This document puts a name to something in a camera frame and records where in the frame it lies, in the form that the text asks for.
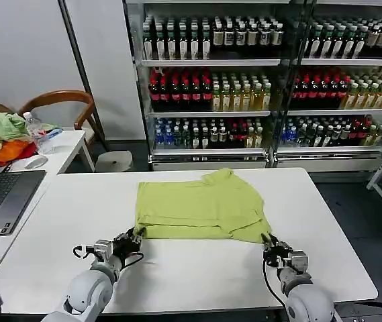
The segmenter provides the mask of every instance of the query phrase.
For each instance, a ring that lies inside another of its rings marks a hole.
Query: computer mouse
[[[48,161],[47,157],[42,156],[41,154],[38,154],[36,156],[32,156],[31,158],[28,159],[28,163],[25,166],[25,169],[35,169],[38,168],[39,166],[42,166]]]

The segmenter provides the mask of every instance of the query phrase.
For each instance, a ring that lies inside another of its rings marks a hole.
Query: yellow-green shirt
[[[141,182],[136,227],[146,238],[238,239],[260,243],[271,232],[264,201],[230,169],[190,182]]]

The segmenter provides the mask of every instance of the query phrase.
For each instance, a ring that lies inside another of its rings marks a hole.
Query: white stool
[[[124,172],[131,168],[132,154],[130,151],[111,151],[98,157],[95,164],[96,172]]]

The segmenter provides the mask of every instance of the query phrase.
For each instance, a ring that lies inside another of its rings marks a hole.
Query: white wall
[[[120,0],[66,0],[106,138],[144,140]]]
[[[56,0],[0,0],[0,103],[18,110],[58,89],[84,91]],[[72,125],[82,103],[38,109],[45,122]]]

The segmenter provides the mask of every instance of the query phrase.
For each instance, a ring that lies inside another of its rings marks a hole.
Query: chair backrest
[[[86,107],[83,109],[82,113],[77,117],[75,121],[75,129],[82,129],[82,124],[86,120],[89,121],[89,124],[93,128],[94,122],[92,119],[92,114],[95,110],[94,100],[90,94],[82,91],[54,91],[42,94],[27,102],[19,110],[18,114],[23,116],[25,112],[30,112],[37,107],[71,101],[82,102],[87,104]]]

